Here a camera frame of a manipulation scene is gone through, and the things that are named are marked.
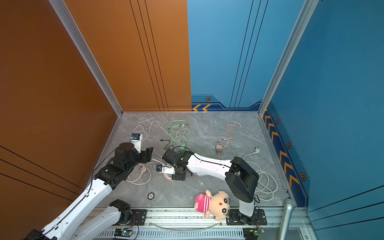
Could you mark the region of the pink charger adapter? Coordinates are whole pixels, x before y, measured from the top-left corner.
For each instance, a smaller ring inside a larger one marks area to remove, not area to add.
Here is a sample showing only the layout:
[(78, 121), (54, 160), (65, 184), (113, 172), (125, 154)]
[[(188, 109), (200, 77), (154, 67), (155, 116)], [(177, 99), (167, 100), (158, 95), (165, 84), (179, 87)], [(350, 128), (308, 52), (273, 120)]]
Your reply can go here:
[(218, 153), (218, 152), (220, 152), (222, 149), (223, 149), (223, 145), (217, 143), (217, 145), (216, 145), (216, 152)]

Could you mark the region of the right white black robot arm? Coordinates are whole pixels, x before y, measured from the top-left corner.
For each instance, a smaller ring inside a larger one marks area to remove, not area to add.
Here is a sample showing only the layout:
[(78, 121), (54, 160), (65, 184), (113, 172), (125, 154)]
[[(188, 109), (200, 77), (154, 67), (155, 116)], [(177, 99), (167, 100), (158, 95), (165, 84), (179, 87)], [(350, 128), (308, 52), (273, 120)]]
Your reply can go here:
[[(177, 153), (168, 149), (162, 156), (167, 164), (174, 169), (173, 180), (185, 177), (189, 171), (198, 176), (210, 176), (226, 182), (234, 197), (239, 200), (238, 216), (240, 222), (253, 225), (257, 220), (255, 216), (256, 189), (259, 183), (259, 174), (240, 157), (232, 160), (217, 160), (200, 156), (192, 151)], [(205, 218), (214, 216), (219, 222), (230, 217), (230, 196), (223, 191), (213, 194), (206, 190), (204, 194), (198, 194), (194, 208), (203, 213)]]

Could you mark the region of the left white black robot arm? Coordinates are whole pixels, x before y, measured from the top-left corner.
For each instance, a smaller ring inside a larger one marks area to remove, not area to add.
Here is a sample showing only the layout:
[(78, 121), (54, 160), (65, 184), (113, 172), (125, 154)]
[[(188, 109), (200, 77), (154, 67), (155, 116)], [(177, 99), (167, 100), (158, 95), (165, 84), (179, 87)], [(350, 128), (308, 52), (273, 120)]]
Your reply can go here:
[(93, 177), (73, 203), (42, 230), (32, 230), (27, 240), (92, 240), (113, 224), (134, 222), (130, 204), (115, 200), (98, 216), (83, 223), (94, 208), (119, 184), (127, 179), (138, 164), (152, 160), (153, 148), (137, 150), (132, 143), (122, 143), (115, 155)]

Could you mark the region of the green charger upper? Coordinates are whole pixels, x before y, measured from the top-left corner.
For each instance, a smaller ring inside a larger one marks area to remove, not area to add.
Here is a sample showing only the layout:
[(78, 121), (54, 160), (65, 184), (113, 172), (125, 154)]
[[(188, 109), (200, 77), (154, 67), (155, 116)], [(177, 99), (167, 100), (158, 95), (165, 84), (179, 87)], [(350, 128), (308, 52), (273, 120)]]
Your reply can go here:
[(185, 144), (182, 144), (181, 146), (180, 146), (180, 153), (181, 154), (183, 154), (185, 151), (186, 151), (186, 148), (185, 148)]

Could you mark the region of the pink plush doll toy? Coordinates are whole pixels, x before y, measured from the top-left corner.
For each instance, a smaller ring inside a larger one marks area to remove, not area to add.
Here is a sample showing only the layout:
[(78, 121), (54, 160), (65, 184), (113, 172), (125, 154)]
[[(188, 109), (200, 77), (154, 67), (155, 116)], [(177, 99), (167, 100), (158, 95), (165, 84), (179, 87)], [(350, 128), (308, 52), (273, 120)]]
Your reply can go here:
[(213, 195), (209, 190), (204, 194), (198, 194), (195, 198), (194, 208), (209, 218), (212, 214), (217, 221), (225, 220), (230, 213), (230, 197), (227, 193), (219, 191)]

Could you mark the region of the left green circuit board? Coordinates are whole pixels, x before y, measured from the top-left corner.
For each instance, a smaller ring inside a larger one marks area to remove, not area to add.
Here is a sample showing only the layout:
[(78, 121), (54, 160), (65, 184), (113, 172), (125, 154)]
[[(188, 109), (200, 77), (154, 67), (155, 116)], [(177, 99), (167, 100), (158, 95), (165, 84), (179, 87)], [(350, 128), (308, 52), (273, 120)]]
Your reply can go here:
[(132, 229), (115, 229), (114, 232), (114, 238), (116, 239), (117, 237), (127, 237), (130, 238), (133, 236), (133, 230)]

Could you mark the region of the green circuit board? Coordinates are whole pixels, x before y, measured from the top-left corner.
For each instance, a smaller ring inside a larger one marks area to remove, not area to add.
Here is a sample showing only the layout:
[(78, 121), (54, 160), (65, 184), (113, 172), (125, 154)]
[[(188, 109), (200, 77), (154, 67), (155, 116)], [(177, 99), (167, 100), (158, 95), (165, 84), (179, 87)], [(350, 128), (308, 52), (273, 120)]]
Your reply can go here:
[(260, 228), (243, 228), (243, 236), (245, 240), (258, 240), (265, 230)]
[(132, 229), (115, 229), (114, 232), (114, 238), (116, 239), (117, 237), (127, 237), (130, 238), (133, 236), (133, 230)]

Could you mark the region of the right green circuit board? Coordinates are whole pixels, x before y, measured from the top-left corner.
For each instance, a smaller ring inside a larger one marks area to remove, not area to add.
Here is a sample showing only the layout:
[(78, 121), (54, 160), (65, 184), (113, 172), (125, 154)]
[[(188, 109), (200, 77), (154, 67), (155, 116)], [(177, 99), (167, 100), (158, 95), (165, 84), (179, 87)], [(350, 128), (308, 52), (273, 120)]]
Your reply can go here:
[(243, 228), (243, 236), (245, 240), (258, 240), (265, 230), (260, 228)]

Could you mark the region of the silver metal pole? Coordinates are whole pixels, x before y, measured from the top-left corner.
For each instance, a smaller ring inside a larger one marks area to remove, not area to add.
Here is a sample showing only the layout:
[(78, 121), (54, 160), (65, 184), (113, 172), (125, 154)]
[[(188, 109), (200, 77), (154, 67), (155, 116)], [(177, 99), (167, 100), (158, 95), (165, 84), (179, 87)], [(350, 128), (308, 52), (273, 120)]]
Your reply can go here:
[(284, 201), (284, 212), (282, 215), (282, 221), (281, 221), (277, 240), (286, 240), (290, 221), (295, 208), (296, 208), (296, 204), (294, 200), (287, 198)]

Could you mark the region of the aluminium front rail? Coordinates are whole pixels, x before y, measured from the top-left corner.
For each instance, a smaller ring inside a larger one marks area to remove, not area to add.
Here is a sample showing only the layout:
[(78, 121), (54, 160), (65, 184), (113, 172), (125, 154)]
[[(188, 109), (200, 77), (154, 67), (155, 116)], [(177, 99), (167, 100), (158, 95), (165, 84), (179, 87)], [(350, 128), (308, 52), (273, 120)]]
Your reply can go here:
[[(94, 209), (84, 224), (106, 208)], [(226, 220), (217, 221), (214, 216), (205, 218), (193, 208), (147, 208), (144, 226), (116, 226), (113, 224), (93, 240), (244, 240), (243, 228), (260, 228), (265, 233), (258, 240), (277, 240), (284, 208), (262, 207), (267, 217), (266, 226), (228, 226)], [(114, 238), (115, 229), (132, 229), (133, 236)], [(316, 240), (317, 236), (309, 217), (302, 208), (292, 214), (286, 240)]]

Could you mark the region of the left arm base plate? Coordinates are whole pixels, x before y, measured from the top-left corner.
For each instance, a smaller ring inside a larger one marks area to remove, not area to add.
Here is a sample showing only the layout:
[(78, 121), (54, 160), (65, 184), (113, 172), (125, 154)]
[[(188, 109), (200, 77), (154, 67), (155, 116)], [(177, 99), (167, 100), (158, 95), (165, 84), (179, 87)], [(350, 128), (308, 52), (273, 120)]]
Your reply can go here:
[(145, 209), (134, 209), (125, 210), (121, 213), (120, 219), (116, 226), (144, 226), (147, 217), (147, 210)]

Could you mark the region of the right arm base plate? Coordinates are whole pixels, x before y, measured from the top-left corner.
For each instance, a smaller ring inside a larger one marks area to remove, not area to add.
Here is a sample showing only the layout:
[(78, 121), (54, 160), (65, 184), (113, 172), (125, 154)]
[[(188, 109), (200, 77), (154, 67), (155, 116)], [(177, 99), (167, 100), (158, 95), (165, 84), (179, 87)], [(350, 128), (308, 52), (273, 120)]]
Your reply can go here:
[(241, 214), (239, 209), (230, 209), (229, 216), (226, 218), (226, 223), (228, 226), (266, 226), (268, 224), (265, 211), (258, 208), (254, 209), (251, 217)]

